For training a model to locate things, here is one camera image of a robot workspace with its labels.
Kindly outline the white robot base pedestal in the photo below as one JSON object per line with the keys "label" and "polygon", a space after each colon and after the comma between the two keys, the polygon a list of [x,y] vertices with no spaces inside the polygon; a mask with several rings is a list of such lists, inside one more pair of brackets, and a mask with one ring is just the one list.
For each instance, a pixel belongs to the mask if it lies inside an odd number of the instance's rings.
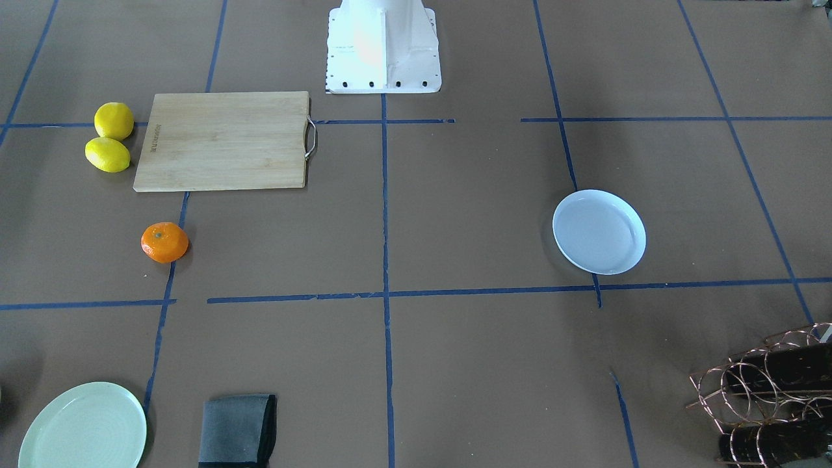
{"label": "white robot base pedestal", "polygon": [[421,1],[342,1],[328,16],[325,92],[436,93],[439,33]]}

